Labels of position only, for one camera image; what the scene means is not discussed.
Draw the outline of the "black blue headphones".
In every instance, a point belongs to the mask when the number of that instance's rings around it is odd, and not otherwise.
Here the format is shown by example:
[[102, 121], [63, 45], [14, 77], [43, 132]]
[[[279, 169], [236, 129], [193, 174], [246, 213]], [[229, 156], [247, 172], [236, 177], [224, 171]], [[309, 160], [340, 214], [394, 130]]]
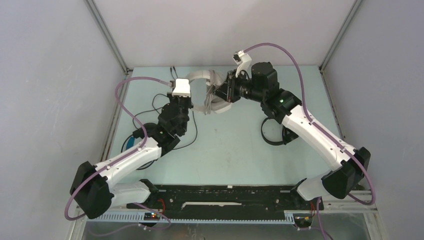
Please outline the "black blue headphones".
[[[156, 124], [153, 122], [149, 122], [143, 125], [144, 128], [146, 129], [146, 132], [148, 134], [151, 134], [154, 130], [154, 128], [156, 127]], [[135, 140], [136, 139], [143, 139], [144, 138], [144, 132], [142, 130], [142, 128], [138, 128], [135, 131], [132, 132], [132, 134], [130, 136], [128, 136], [124, 143], [121, 146], [121, 152], [124, 152], [128, 149], [130, 149], [131, 147], [133, 147], [135, 145]], [[137, 168], [137, 170], [145, 170], [147, 168], [149, 168], [152, 164], [154, 163], [154, 161], [150, 161], [146, 164], [143, 164], [142, 166], [140, 166], [139, 168]]]

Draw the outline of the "white headphones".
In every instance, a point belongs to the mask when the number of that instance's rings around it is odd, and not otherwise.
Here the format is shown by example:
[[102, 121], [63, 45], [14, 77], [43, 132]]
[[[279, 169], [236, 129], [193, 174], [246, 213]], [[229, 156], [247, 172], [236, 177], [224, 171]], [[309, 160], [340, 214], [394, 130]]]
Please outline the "white headphones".
[[206, 94], [203, 105], [193, 105], [192, 110], [194, 112], [203, 113], [204, 115], [210, 115], [211, 113], [222, 114], [231, 109], [232, 103], [227, 102], [214, 94], [214, 90], [217, 90], [224, 83], [224, 76], [222, 73], [215, 70], [198, 70], [190, 72], [187, 76], [190, 84], [195, 80], [205, 79]]

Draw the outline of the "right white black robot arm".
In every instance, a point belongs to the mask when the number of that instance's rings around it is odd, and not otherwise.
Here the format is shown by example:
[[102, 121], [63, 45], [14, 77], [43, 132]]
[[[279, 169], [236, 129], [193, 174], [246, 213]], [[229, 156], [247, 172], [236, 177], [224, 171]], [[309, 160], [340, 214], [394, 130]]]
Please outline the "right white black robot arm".
[[259, 102], [262, 111], [284, 128], [286, 144], [300, 137], [325, 160], [330, 171], [315, 178], [301, 180], [291, 194], [291, 204], [304, 209], [311, 200], [331, 195], [344, 199], [365, 177], [371, 153], [365, 147], [356, 148], [328, 131], [304, 109], [302, 101], [292, 92], [280, 88], [278, 72], [270, 62], [245, 70], [228, 71], [226, 78], [213, 94], [229, 103], [241, 98]]

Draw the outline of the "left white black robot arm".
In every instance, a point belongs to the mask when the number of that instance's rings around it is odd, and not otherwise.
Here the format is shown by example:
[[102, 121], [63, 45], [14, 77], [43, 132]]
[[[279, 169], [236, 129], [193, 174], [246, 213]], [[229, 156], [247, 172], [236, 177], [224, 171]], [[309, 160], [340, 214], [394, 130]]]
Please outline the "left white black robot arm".
[[122, 184], [120, 181], [141, 166], [154, 162], [172, 151], [188, 127], [191, 97], [168, 93], [158, 116], [158, 122], [143, 132], [141, 142], [114, 158], [91, 164], [82, 163], [70, 188], [71, 201], [75, 201], [89, 219], [104, 214], [110, 207], [141, 203], [153, 208], [158, 202], [154, 186], [147, 180]]

